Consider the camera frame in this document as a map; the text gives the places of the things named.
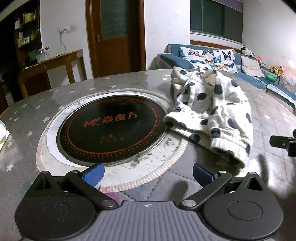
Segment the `brown wooden door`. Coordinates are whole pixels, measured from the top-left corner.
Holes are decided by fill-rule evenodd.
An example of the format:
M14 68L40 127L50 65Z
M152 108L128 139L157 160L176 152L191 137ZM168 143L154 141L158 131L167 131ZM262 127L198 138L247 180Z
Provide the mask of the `brown wooden door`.
M143 1L86 1L93 77L144 71Z

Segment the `black white plush toy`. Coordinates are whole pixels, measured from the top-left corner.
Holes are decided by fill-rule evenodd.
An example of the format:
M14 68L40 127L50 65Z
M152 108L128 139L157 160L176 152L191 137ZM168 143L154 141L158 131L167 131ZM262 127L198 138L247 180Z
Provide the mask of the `black white plush toy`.
M241 52L245 56L249 56L249 57L254 58L254 53L250 49L248 49L247 47L241 48Z

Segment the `beige square cushion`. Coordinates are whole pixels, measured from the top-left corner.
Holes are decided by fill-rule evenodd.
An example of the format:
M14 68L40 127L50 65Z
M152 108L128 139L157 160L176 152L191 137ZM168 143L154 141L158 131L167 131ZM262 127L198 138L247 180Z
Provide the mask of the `beige square cushion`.
M259 62L248 57L241 57L242 72L252 77L264 77Z

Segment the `colourful toys on sofa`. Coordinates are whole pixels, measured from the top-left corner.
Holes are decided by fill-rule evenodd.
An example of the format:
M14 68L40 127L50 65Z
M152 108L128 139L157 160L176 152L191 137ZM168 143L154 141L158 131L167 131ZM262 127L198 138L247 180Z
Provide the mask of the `colourful toys on sofa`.
M291 76L284 74L281 66L273 66L270 69L265 70L264 76L270 82L295 94L295 80Z

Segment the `butterfly print pillow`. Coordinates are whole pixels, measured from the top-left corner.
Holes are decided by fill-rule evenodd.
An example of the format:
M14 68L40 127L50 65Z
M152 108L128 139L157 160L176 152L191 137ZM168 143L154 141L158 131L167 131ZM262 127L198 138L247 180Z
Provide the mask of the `butterfly print pillow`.
M233 49L226 50L194 50L180 47L179 55L189 61L195 68L203 70L223 70L229 73L237 73L235 52Z

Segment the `dark wooden shelf cabinet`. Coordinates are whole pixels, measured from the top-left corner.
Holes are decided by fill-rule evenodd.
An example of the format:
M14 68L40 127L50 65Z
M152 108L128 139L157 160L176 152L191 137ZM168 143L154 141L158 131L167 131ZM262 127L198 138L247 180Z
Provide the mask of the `dark wooden shelf cabinet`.
M8 106L23 99L20 73L37 64L41 48L40 1L27 1L1 20L1 93Z

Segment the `grey star patterned tablecloth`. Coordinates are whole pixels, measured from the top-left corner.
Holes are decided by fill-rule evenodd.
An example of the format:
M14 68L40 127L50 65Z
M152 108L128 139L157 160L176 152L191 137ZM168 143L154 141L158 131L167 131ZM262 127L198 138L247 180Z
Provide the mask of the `grey star patterned tablecloth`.
M295 115L233 74L86 80L1 121L1 240L295 240Z

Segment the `white tissue pack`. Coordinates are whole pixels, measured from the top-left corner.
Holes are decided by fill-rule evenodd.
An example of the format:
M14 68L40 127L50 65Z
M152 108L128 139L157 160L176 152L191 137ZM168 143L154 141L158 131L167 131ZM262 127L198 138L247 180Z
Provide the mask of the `white tissue pack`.
M0 120L0 150L4 146L6 139L9 137L10 132L7 130L6 125Z

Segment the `glass jar on side table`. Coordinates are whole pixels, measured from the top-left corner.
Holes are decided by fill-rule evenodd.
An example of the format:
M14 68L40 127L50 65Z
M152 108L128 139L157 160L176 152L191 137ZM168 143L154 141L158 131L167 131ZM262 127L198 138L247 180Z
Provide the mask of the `glass jar on side table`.
M49 49L50 47L47 46L46 48L42 48L37 51L36 60L38 63L46 61L49 58Z

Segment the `white navy polka dot garment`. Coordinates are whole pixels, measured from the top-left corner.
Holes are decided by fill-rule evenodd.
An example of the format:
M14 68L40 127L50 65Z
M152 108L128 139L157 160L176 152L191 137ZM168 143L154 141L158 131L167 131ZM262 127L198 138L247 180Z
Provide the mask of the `white navy polka dot garment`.
M171 130L243 168L253 145L251 105L232 78L218 70L174 67L175 106L164 117Z

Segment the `blue sectional sofa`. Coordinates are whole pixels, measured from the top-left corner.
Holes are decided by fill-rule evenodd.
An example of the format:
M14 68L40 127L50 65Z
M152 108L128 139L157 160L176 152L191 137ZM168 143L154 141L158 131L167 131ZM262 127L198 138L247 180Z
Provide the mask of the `blue sectional sofa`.
M199 45L168 44L164 53L156 57L157 68L173 67L222 70L245 80L259 89L275 93L276 97L295 110L295 83L287 75L269 70L250 55L230 47L224 49Z

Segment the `brown wooden side table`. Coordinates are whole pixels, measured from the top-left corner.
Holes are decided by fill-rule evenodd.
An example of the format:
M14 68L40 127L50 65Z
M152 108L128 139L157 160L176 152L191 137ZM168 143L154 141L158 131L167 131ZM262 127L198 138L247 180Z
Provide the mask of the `brown wooden side table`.
M75 78L72 69L72 62L76 60L79 60L80 62L83 81L87 80L83 58L83 49L52 57L48 60L42 61L41 63L30 66L28 69L23 70L18 77L18 83L20 85L23 98L29 97L25 86L25 83L29 78L61 66L66 67L66 73L70 84L74 83Z

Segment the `round black induction cooktop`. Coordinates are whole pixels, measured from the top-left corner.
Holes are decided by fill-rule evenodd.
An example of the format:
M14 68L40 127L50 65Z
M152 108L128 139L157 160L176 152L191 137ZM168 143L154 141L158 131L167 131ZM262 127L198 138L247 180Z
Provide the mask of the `round black induction cooktop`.
M73 111L57 133L57 147L81 166L113 165L156 145L167 128L158 100L131 94L99 98Z

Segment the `dark green window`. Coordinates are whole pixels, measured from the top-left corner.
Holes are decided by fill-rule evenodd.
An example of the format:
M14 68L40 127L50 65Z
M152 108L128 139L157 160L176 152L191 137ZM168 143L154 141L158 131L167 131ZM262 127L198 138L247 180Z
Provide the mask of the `dark green window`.
M190 0L190 30L242 42L243 1Z

